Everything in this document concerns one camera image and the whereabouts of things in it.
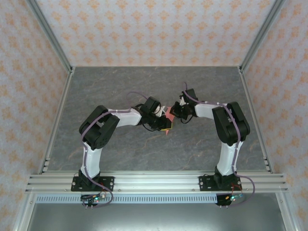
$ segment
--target enclosure wall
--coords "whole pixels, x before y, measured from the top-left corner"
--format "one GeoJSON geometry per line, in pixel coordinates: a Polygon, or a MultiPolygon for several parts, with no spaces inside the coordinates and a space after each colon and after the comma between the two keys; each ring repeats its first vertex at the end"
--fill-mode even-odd
{"type": "Polygon", "coordinates": [[[306,228],[307,67],[308,2],[289,0],[244,75],[275,171],[287,174],[297,215],[306,228]]]}
{"type": "Polygon", "coordinates": [[[71,65],[236,66],[274,0],[38,0],[71,65]]]}
{"type": "Polygon", "coordinates": [[[0,230],[12,230],[67,76],[25,0],[0,2],[0,230]]]}

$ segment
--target gray work surface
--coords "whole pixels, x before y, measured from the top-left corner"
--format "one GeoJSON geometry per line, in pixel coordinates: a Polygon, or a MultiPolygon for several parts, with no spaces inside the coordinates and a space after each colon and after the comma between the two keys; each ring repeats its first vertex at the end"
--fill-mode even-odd
{"type": "MultiPolygon", "coordinates": [[[[77,67],[65,101],[48,170],[78,170],[83,149],[78,129],[98,105],[127,109],[126,94],[141,91],[173,106],[182,82],[199,100],[241,106],[251,132],[237,161],[239,170],[265,170],[263,154],[247,98],[236,67],[77,67]]],[[[144,98],[132,94],[133,106],[144,98]]],[[[219,161],[221,142],[214,121],[174,120],[173,129],[149,132],[142,126],[117,128],[103,148],[101,170],[211,170],[219,161]]]]}
{"type": "Polygon", "coordinates": [[[28,231],[285,231],[275,194],[228,209],[215,204],[36,204],[28,231]]]}

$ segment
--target orange patterned wall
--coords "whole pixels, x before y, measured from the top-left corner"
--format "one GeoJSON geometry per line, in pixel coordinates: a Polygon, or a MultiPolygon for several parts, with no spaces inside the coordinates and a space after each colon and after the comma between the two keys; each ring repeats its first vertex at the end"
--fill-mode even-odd
{"type": "Polygon", "coordinates": [[[67,76],[25,0],[0,1],[0,230],[10,231],[67,76]]]}
{"type": "Polygon", "coordinates": [[[38,0],[71,65],[235,66],[274,0],[38,0]]]}
{"type": "Polygon", "coordinates": [[[288,0],[245,72],[277,172],[308,227],[308,1],[288,0]]]}

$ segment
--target black mounting plate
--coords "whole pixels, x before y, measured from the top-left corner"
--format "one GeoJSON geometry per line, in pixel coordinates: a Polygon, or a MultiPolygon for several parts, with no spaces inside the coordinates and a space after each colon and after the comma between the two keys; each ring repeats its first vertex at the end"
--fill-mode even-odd
{"type": "MultiPolygon", "coordinates": [[[[104,177],[100,176],[100,179],[98,181],[99,183],[102,183],[103,186],[113,191],[114,185],[115,185],[115,178],[114,177],[104,177]]],[[[73,177],[72,192],[100,192],[102,188],[100,186],[95,186],[94,189],[87,186],[80,177],[73,177]]]]}
{"type": "MultiPolygon", "coordinates": [[[[214,181],[214,175],[204,175],[199,177],[199,188],[200,191],[232,191],[232,183],[234,185],[239,185],[242,187],[241,179],[234,176],[234,178],[228,182],[228,184],[223,185],[221,188],[218,187],[214,181]]],[[[234,187],[234,191],[241,191],[238,187],[234,187]]]]}

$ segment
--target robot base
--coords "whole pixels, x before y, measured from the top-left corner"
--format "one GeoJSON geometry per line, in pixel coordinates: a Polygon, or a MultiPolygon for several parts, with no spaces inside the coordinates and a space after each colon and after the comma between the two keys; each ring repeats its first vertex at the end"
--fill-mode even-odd
{"type": "Polygon", "coordinates": [[[199,177],[200,191],[241,191],[239,188],[232,188],[232,185],[241,185],[241,179],[234,174],[223,176],[215,167],[215,174],[199,177]]]}
{"type": "MultiPolygon", "coordinates": [[[[106,188],[113,191],[115,178],[114,177],[104,177],[98,174],[93,178],[93,180],[99,184],[102,184],[106,188]]],[[[86,176],[81,173],[79,170],[79,176],[73,177],[72,192],[100,192],[102,188],[96,184],[93,184],[86,176]]]]}

